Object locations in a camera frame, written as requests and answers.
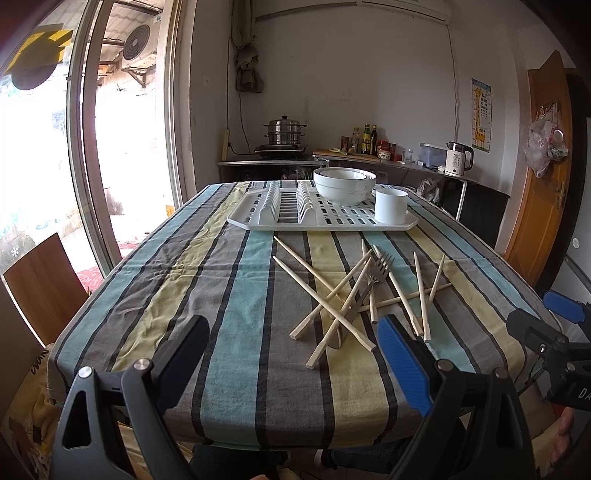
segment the striped tablecloth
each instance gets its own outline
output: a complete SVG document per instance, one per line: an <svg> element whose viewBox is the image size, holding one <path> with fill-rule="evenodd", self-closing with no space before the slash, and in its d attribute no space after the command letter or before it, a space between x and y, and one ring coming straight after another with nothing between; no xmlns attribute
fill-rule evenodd
<svg viewBox="0 0 591 480"><path fill-rule="evenodd" d="M411 435L418 425L379 348L366 351L352 335L315 370L305 364L330 325L315 322L300 340L289 332L315 306L276 263L286 262L323 296L327 290L273 240L226 222L248 189L263 182L211 185L169 218L109 275L58 339L48 372L50 395L63 401L83 365L120 370L151 358L194 314L212 334L179 405L166 420L180 439L245 448L370 445ZM282 186L294 187L284 181ZM408 232L364 232L390 253L407 293L417 291L413 252L426 286L445 253L441 283L430 307L438 358L460 369L490 372L504 366L527 378L535 359L506 331L522 308L557 326L535 293L504 260L437 207L410 195L420 218ZM359 232L280 232L278 236L338 283L361 257ZM392 296L387 285L378 300ZM418 299L410 301L420 312ZM408 323L400 306L382 309ZM366 314L355 325L376 342Z"/></svg>

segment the metal fork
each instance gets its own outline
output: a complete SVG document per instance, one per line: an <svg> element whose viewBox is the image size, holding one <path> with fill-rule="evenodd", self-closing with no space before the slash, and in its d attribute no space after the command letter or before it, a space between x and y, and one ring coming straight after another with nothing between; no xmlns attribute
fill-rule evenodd
<svg viewBox="0 0 591 480"><path fill-rule="evenodd" d="M349 309L347 314L345 315L345 319L352 322L356 315L359 313L359 309L363 305L365 299L369 295L372 287L376 283L382 283L386 280L388 273L390 272L390 263L392 263L392 256L389 254L381 254L378 256L378 259L373 263L370 267L368 276L369 276L369 284L367 288L361 293L359 296L359 300ZM339 325L337 330L336 338L333 337L329 343L329 347L331 348L340 348L343 345L343 341L347 336L348 330L343 328L342 325Z"/></svg>

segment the blue gripper pad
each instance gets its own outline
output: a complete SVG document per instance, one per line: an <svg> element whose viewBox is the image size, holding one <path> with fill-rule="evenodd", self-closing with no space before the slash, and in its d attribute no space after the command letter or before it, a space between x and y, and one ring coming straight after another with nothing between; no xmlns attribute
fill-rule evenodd
<svg viewBox="0 0 591 480"><path fill-rule="evenodd" d="M585 320L583 306L568 297L550 290L544 295L544 307L572 323L581 323Z"/></svg>
<svg viewBox="0 0 591 480"><path fill-rule="evenodd" d="M429 378L388 317L378 322L378 344L409 405L427 416L433 405Z"/></svg>

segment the stainless steel pot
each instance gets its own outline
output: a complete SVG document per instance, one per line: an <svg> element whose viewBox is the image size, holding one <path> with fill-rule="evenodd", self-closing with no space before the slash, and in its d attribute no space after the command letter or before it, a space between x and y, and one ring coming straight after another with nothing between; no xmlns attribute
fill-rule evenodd
<svg viewBox="0 0 591 480"><path fill-rule="evenodd" d="M269 145L293 145L301 143L301 137L305 134L301 132L301 129L307 127L302 125L298 120L292 120L287 118L287 115L283 115L278 120L272 120L267 127L267 135L269 138Z"/></svg>

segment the wooden chopstick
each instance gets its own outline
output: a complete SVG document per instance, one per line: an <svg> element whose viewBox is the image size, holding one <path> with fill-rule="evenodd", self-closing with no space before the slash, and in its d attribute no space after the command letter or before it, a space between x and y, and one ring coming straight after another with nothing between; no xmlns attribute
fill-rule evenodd
<svg viewBox="0 0 591 480"><path fill-rule="evenodd" d="M363 240L361 240L361 251L363 255L368 251ZM371 323L378 323L378 309L375 307L375 292L373 287L369 291L369 318L371 319Z"/></svg>
<svg viewBox="0 0 591 480"><path fill-rule="evenodd" d="M320 273L318 273L318 271L316 271L314 269L314 267L312 267L311 265L308 265L308 263L302 257L300 257L297 253L295 253L290 247L288 247L285 243L283 243L281 240L279 240L276 236L274 236L273 238L275 240L277 240L277 243L280 244L283 248L285 248L285 250L287 250L287 252L293 258L295 258L301 264L302 267L304 267L308 272L310 272L312 275L314 275L320 283L322 283L330 291L335 290L335 287L333 287L329 283L328 280L326 280L322 275L320 275ZM338 296L338 298L340 298L342 301L345 301L345 299L341 295L339 295L338 292L339 291L337 290L336 296Z"/></svg>
<svg viewBox="0 0 591 480"><path fill-rule="evenodd" d="M348 321L347 319L345 319L345 317L343 317L339 312L336 311L336 309L333 308L333 306L328 303L325 299L323 299L320 295L318 295L318 293L316 293L312 288L310 288L310 286L304 282L300 277L298 277L295 272L290 269L287 265L285 265L281 260L279 260L276 256L273 256L273 260L275 260L277 262L277 264L283 269L285 270L285 272L291 277L293 278L296 282L298 282L300 284L300 286L306 291L308 292L308 294L314 298L318 303L322 304L322 306L333 316L335 317L340 323L343 324L343 326L350 331L353 335L355 335L355 338L357 340L359 340L359 342L361 343L361 345L363 345L368 351L371 351L375 348L375 344L369 340L369 338L367 338L363 333L361 333L359 330L357 330L357 328L355 328L353 325L351 325L351 322Z"/></svg>
<svg viewBox="0 0 591 480"><path fill-rule="evenodd" d="M375 245L373 246L373 248L374 248L374 252L376 253L376 255L380 257L382 254L379 251L379 248L376 247ZM402 305L404 305L404 309L408 313L408 317L410 318L410 324L413 327L415 335L417 335L417 336L422 335L423 328L421 327L421 324L418 322L416 315L413 313L413 309L408 304L408 300L407 300L406 296L404 295L404 292L400 288L400 285L398 285L398 282L396 281L396 278L394 277L394 272L392 271L392 269L390 269L390 272L388 273L388 277L392 281L392 284L394 285L394 288L396 289L396 293L398 293L398 296L400 297L400 300L402 301Z"/></svg>
<svg viewBox="0 0 591 480"><path fill-rule="evenodd" d="M361 266L370 256L371 252L365 254L361 258L361 260L359 260L357 264L351 269L351 271L346 275L346 277L343 280L341 280L340 283L329 293L325 300L331 300L337 294L337 292L339 292L345 286L345 284L349 283L349 280L351 280L353 275L355 275L355 272L357 272L357 270L361 268ZM314 320L314 318L316 318L316 315L318 315L323 309L324 306L321 303L319 303L318 306L314 310L312 310L310 314L305 319L303 319L297 327L293 329L293 331L290 333L290 337L294 340L297 340L300 336L302 336L304 329L312 322L312 320Z"/></svg>
<svg viewBox="0 0 591 480"><path fill-rule="evenodd" d="M423 285L423 275L421 265L418 263L417 253L414 253L414 267L417 270L418 294L421 298L421 316L423 317L423 340L431 341L431 329L429 328L429 318L427 311L427 299L425 297L425 286Z"/></svg>
<svg viewBox="0 0 591 480"><path fill-rule="evenodd" d="M437 287L437 291L443 290L444 288L448 288L451 286L452 286L451 283L444 283L443 285L440 285ZM431 291L432 291L431 288L425 288L426 294ZM419 292L411 293L410 295L407 295L407 299L409 299L409 300L416 299L419 295L420 295ZM402 299L400 297L394 297L393 299L379 301L375 304L375 306L376 306L376 308L380 309L382 307L389 307L390 305L396 305L397 303L400 303L401 301L402 301ZM368 310L369 310L369 305L364 305L363 307L361 307L359 309L359 312L367 312Z"/></svg>
<svg viewBox="0 0 591 480"><path fill-rule="evenodd" d="M359 274L359 278L355 282L355 285L353 286L353 290L351 290L351 293L349 293L347 300L345 300L345 303L340 310L341 315L347 314L349 307L351 306L351 304L353 303L353 301L355 299L355 294L359 291L359 288L361 287L363 280L365 278L367 278L367 276L368 276L368 271L372 266L372 261L373 260L370 259L365 264L363 270ZM328 331L326 332L326 335L324 336L324 338L320 341L320 343L315 348L314 352L312 353L312 356L310 357L310 359L306 363L306 367L314 368L315 364L318 362L318 359L322 356L322 354L324 353L324 351L328 347L330 339L336 333L336 330L338 327L339 327L339 321L335 319L334 322L330 324L330 327L329 327Z"/></svg>
<svg viewBox="0 0 591 480"><path fill-rule="evenodd" d="M439 268L437 269L437 275L435 275L435 280L433 281L433 288L431 289L431 294L429 295L429 300L427 306L433 303L433 299L435 298L435 294L437 293L437 284L439 283L439 278L441 277L441 272L443 271L443 263L445 262L445 254L443 254L441 261L439 262Z"/></svg>

